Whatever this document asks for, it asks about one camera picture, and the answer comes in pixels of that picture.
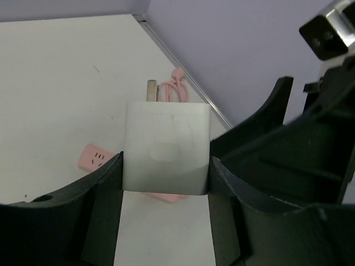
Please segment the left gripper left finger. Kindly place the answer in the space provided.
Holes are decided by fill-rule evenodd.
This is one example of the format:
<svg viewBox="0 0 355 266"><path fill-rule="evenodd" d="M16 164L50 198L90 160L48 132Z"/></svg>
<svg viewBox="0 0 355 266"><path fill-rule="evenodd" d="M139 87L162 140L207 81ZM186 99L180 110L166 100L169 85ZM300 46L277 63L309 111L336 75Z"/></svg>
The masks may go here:
<svg viewBox="0 0 355 266"><path fill-rule="evenodd" d="M2 265L113 265L123 154L31 202L1 205Z"/></svg>

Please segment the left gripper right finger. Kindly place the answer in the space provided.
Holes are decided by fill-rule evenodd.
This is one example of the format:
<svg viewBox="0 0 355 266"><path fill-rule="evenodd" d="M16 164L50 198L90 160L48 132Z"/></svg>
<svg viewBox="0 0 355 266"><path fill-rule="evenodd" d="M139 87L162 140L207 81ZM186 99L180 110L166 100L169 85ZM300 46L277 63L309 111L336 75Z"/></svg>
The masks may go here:
<svg viewBox="0 0 355 266"><path fill-rule="evenodd" d="M217 265L353 265L354 205L295 206L209 169L209 212Z"/></svg>

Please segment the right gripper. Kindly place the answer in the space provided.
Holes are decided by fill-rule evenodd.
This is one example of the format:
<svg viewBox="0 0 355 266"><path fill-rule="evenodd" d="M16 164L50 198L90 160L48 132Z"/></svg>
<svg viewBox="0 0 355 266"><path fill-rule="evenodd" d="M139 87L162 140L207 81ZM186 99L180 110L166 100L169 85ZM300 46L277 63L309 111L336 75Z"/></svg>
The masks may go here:
<svg viewBox="0 0 355 266"><path fill-rule="evenodd" d="M278 78L252 116L210 142L210 155L283 202L339 203L354 172L354 56L307 84L302 114L284 123L292 85Z"/></svg>

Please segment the pink power strip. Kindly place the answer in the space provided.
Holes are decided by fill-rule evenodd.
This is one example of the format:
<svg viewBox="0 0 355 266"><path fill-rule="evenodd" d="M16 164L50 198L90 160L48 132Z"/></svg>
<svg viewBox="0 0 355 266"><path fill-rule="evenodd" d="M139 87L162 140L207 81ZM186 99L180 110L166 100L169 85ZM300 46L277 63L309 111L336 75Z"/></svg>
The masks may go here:
<svg viewBox="0 0 355 266"><path fill-rule="evenodd" d="M83 150L78 167L85 172L94 172L108 162L115 154L98 146L88 144ZM175 203L178 200L188 198L188 195L175 195L164 193L144 193L144 195L163 201L165 203Z"/></svg>

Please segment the white charger plug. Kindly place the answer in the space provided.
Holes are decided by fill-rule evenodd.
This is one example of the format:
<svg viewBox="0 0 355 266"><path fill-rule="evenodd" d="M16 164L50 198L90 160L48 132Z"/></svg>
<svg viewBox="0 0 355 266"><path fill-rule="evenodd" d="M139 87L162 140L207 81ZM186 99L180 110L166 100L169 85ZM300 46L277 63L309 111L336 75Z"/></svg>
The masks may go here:
<svg viewBox="0 0 355 266"><path fill-rule="evenodd" d="M210 121L210 105L160 102L148 80L146 101L126 105L123 190L205 195Z"/></svg>

